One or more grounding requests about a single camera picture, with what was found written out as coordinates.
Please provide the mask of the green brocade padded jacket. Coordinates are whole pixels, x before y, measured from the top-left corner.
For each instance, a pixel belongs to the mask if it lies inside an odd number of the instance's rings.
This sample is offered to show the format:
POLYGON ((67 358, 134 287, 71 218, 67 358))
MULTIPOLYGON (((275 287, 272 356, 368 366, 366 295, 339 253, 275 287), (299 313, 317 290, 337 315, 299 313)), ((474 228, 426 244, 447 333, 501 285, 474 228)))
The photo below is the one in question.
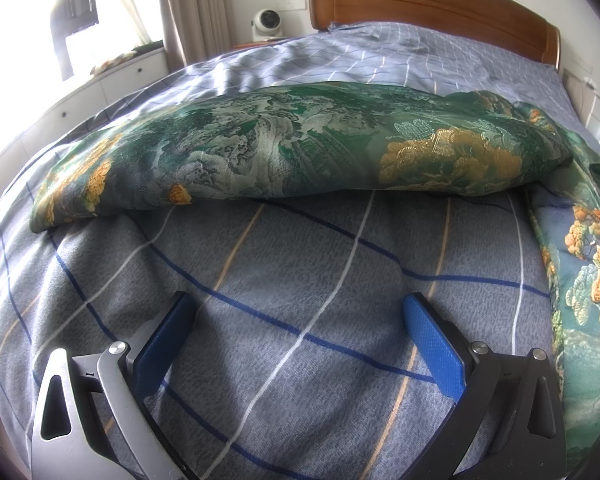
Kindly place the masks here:
POLYGON ((600 435, 600 154, 487 91, 314 82, 166 104, 42 171, 30 367, 196 318, 144 404, 198 479, 395 479, 454 401, 419 292, 493 352, 546 351, 566 472, 600 435))

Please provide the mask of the blue checked duvet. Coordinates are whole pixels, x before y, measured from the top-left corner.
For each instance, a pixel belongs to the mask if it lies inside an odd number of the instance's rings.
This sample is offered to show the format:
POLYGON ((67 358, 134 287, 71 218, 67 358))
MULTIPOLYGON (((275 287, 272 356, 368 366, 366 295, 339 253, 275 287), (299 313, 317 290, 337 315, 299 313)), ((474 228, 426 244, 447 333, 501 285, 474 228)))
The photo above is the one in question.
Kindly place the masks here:
POLYGON ((600 144, 554 67, 393 22, 224 54, 0 196, 37 479, 600 479, 600 144))

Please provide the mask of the grey desk with shelf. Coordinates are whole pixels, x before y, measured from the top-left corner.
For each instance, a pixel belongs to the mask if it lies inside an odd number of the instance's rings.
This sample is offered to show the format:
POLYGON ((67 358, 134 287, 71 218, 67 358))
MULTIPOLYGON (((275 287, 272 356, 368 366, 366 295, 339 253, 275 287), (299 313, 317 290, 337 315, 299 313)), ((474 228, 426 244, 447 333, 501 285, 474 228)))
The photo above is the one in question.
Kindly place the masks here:
POLYGON ((590 133, 600 131, 600 95, 584 80, 565 70, 562 74, 572 107, 590 133))

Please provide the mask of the white low drawer cabinet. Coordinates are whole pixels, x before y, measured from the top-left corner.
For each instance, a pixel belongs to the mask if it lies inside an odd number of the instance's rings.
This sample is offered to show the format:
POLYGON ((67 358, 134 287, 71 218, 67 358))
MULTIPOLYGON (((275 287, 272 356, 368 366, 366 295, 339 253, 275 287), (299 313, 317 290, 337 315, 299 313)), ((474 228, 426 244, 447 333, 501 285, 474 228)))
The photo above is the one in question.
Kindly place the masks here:
POLYGON ((43 146, 168 73, 166 52, 159 48, 107 70, 64 96, 1 152, 0 196, 19 170, 43 146))

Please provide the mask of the orange wooden nightstand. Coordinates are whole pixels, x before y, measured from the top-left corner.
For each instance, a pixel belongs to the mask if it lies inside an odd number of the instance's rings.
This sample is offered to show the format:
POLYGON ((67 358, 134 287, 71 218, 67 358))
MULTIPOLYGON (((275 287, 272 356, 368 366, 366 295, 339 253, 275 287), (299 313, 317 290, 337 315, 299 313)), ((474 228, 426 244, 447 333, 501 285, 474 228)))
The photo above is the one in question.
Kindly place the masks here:
POLYGON ((245 44, 235 44, 232 47, 232 52, 249 50, 249 49, 260 48, 260 47, 275 46, 276 44, 281 44, 284 41, 286 41, 285 38, 283 38, 283 39, 278 38, 278 39, 270 39, 270 40, 263 40, 263 41, 246 42, 245 44))

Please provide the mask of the white round desk fan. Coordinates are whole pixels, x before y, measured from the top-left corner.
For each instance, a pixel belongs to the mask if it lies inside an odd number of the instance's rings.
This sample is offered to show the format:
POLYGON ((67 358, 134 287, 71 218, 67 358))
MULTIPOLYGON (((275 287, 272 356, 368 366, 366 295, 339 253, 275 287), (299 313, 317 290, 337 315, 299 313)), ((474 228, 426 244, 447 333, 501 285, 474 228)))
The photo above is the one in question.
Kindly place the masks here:
POLYGON ((253 42, 277 40, 283 37, 282 17, 276 10, 262 9, 251 21, 253 42))

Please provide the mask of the beige curtain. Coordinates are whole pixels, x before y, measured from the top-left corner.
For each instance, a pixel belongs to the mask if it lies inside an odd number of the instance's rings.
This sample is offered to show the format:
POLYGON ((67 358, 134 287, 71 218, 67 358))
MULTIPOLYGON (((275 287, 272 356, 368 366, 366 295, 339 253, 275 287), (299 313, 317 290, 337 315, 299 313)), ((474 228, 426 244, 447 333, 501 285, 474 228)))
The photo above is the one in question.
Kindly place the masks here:
POLYGON ((163 47, 169 70, 230 50, 234 41, 230 0, 160 0, 163 47))

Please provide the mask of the brown wooden headboard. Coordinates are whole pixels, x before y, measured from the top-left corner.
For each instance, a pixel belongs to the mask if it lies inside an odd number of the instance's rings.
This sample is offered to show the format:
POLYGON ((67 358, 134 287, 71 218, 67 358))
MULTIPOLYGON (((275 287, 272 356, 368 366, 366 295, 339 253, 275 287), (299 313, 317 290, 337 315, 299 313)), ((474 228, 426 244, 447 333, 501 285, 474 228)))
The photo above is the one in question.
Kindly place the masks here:
POLYGON ((316 30, 361 22, 413 24, 560 65, 559 29, 514 0, 309 0, 309 10, 316 30))

